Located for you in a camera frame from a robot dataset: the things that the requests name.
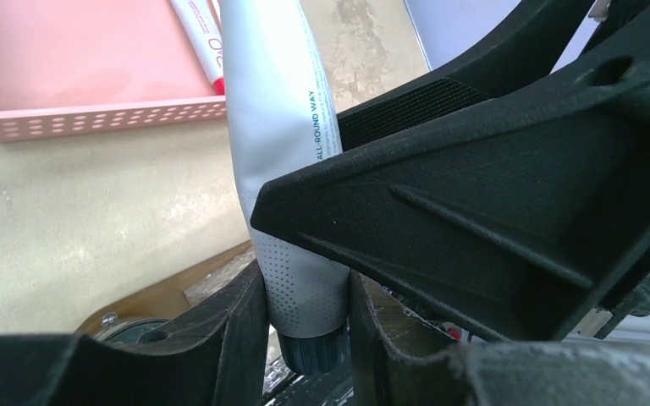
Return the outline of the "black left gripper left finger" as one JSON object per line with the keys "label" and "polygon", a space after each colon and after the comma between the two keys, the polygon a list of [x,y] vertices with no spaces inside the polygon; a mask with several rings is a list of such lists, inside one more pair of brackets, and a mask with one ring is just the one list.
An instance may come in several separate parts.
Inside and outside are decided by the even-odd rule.
{"label": "black left gripper left finger", "polygon": [[267,340],[263,277],[251,263],[138,343],[0,336],[0,405],[258,405]]}

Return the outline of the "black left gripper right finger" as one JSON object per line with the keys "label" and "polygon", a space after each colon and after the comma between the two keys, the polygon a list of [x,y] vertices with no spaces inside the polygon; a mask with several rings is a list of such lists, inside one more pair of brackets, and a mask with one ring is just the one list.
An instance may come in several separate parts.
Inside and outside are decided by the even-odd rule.
{"label": "black left gripper right finger", "polygon": [[350,275],[358,405],[650,405],[650,348],[623,343],[462,343]]}

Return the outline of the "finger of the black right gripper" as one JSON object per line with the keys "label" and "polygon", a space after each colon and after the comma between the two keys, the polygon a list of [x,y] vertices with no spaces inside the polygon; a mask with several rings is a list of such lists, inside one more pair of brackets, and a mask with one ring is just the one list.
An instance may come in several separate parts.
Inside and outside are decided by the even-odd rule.
{"label": "finger of the black right gripper", "polygon": [[345,151],[416,127],[547,76],[592,2],[525,0],[444,66],[337,116]]}
{"label": "finger of the black right gripper", "polygon": [[[439,11],[440,42],[466,51],[507,16],[479,7]],[[526,87],[266,183],[251,225],[489,340],[614,310],[650,272],[650,1],[613,1]]]}

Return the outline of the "oval dark wooden tray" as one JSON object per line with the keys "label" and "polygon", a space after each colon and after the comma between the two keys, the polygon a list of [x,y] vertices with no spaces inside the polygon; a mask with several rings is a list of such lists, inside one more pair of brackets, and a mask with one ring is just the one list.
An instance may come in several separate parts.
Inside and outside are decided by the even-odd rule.
{"label": "oval dark wooden tray", "polygon": [[102,317],[108,312],[114,312],[120,318],[144,316],[172,319],[191,307],[185,297],[187,288],[218,268],[225,266],[235,256],[246,252],[250,247],[250,242],[236,245],[160,282],[153,283],[120,300],[107,304],[87,317],[75,331],[77,333],[95,334],[102,328]]}

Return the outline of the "dark green grey mug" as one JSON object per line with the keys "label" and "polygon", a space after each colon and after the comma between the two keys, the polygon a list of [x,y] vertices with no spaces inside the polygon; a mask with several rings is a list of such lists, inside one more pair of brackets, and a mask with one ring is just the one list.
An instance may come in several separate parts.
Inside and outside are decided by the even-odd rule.
{"label": "dark green grey mug", "polygon": [[137,343],[140,337],[166,323],[168,319],[156,317],[108,317],[102,320],[102,326],[92,337],[104,343]]}

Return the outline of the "white grey toothpaste tube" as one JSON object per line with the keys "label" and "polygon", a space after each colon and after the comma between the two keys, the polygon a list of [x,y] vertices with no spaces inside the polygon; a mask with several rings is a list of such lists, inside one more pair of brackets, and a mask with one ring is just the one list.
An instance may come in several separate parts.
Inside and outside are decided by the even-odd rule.
{"label": "white grey toothpaste tube", "polygon": [[[246,219],[268,181],[338,155],[339,126],[315,37],[297,1],[220,4],[234,180]],[[349,269],[249,232],[286,365],[319,375],[348,357]]]}

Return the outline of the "pink perforated plastic basket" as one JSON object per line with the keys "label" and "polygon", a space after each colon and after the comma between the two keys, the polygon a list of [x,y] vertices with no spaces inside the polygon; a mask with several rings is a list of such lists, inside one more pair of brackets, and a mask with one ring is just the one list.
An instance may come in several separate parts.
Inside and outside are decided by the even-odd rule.
{"label": "pink perforated plastic basket", "polygon": [[0,1],[0,142],[220,119],[168,1]]}

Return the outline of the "clear crystal toothbrush holder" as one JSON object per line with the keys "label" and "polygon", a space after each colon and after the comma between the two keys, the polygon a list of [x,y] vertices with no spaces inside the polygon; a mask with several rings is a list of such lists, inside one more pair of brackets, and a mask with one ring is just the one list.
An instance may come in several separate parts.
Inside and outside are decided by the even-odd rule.
{"label": "clear crystal toothbrush holder", "polygon": [[252,247],[236,255],[233,259],[215,269],[200,281],[191,285],[184,291],[184,295],[191,307],[195,307],[201,301],[209,298],[229,284],[237,277],[253,260],[256,254]]}

